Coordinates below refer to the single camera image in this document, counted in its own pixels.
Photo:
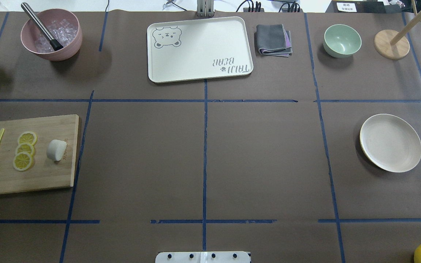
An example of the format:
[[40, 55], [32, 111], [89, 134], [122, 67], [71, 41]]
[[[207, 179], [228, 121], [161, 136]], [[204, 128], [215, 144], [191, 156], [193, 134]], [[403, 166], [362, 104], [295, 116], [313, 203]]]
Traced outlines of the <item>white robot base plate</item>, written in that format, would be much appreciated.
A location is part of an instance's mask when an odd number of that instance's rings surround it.
[[186, 251], [160, 252], [156, 263], [251, 263], [252, 258], [246, 251]]

